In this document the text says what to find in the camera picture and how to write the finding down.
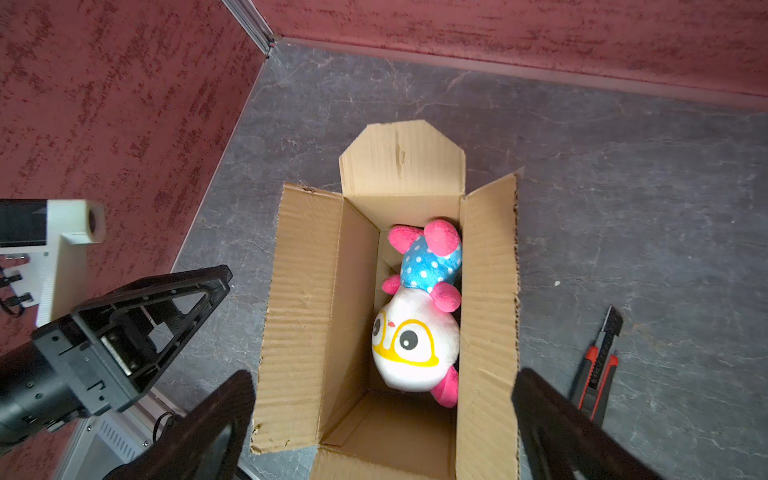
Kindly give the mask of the brown cardboard express box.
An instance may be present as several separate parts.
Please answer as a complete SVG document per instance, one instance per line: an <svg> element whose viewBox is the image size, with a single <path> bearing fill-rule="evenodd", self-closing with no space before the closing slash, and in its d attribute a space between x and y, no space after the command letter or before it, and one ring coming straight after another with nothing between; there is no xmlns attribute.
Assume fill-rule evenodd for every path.
<svg viewBox="0 0 768 480"><path fill-rule="evenodd" d="M517 179L467 192L423 120L371 124L338 193L287 184L250 449L315 479L516 479Z"/></svg>

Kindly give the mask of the red black utility knife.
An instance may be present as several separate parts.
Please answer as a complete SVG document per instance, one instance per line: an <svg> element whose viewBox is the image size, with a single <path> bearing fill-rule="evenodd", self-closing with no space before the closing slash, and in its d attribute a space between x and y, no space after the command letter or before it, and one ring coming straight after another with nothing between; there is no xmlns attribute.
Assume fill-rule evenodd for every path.
<svg viewBox="0 0 768 480"><path fill-rule="evenodd" d="M597 426L602 426L619 366L616 341L624 317L610 305L594 342L587 349L570 390L570 402Z"/></svg>

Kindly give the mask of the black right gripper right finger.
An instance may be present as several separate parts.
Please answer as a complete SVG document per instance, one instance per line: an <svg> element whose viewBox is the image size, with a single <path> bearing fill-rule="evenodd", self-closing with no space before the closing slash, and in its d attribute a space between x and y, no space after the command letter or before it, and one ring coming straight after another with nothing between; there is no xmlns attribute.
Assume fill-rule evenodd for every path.
<svg viewBox="0 0 768 480"><path fill-rule="evenodd" d="M537 372L524 368L512 391L534 479L658 479L652 469L590 422Z"/></svg>

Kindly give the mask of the white pink blue plush toy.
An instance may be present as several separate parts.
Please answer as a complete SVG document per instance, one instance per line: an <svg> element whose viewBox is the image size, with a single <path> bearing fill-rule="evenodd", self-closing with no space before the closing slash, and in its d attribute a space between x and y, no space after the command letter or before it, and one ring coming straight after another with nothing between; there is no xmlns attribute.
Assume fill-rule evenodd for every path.
<svg viewBox="0 0 768 480"><path fill-rule="evenodd" d="M371 336L374 364L384 383L408 393L428 392L445 408L458 404L462 297L455 286L463 263L461 237L448 221L397 225L387 235L402 254L400 272L385 279L391 296L377 313Z"/></svg>

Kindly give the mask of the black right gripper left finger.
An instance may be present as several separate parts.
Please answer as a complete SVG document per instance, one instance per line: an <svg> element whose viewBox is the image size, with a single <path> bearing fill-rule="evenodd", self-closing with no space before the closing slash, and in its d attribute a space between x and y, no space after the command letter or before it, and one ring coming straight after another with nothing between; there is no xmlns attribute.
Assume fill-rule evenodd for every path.
<svg viewBox="0 0 768 480"><path fill-rule="evenodd" d="M136 460L108 479L234 479L255 404L251 373L235 372Z"/></svg>

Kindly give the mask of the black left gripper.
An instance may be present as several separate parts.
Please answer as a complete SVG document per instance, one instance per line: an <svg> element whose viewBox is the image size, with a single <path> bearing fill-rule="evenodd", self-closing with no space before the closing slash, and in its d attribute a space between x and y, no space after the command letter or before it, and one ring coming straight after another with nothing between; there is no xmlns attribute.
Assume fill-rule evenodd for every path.
<svg viewBox="0 0 768 480"><path fill-rule="evenodd" d="M230 292L226 265L145 277L73 309L1 356L1 445L146 394Z"/></svg>

